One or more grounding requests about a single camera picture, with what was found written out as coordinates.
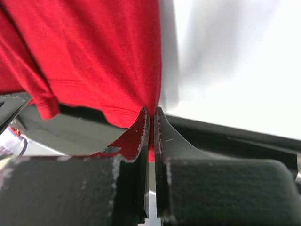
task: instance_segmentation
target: red cloth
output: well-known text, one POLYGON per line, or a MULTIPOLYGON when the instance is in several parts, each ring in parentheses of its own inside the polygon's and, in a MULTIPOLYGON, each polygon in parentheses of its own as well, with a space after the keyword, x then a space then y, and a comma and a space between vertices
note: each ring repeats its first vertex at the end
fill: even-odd
POLYGON ((0 93, 29 92, 43 119, 58 102, 129 127, 161 86, 157 0, 2 0, 0 93))

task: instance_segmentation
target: red fabric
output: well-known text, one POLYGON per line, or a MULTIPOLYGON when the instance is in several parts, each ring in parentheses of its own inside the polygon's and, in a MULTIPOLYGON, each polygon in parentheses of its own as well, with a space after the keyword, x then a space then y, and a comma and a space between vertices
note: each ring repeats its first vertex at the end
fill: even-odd
POLYGON ((26 90, 43 119, 58 102, 123 128, 143 105, 154 114, 160 51, 157 0, 0 2, 0 93, 26 90))

